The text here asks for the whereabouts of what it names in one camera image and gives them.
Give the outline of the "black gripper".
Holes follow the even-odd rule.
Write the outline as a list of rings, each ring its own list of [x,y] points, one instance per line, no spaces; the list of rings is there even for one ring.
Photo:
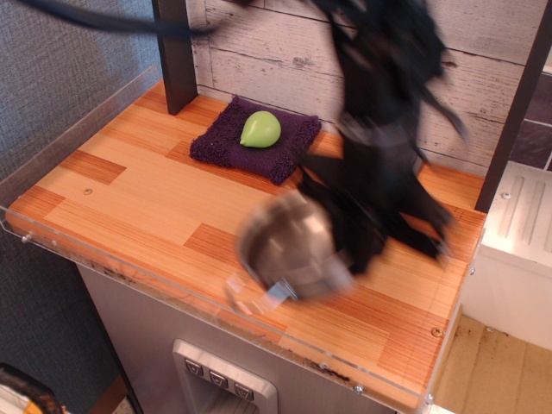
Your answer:
[[[395,121],[378,126],[342,116],[340,158],[305,153],[298,164],[316,175],[331,212],[336,249],[352,274],[364,273],[389,235],[433,260],[451,256],[446,228],[451,214],[423,187],[413,171],[419,156],[417,125]]]

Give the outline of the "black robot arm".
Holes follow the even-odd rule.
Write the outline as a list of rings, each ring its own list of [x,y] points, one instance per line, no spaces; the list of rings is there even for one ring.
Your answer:
[[[298,157],[302,193],[332,222],[336,249],[353,274],[367,270],[388,238],[437,258],[451,215],[414,171],[427,84],[442,76],[444,45],[423,1],[319,1],[343,75],[337,127],[342,157]]]

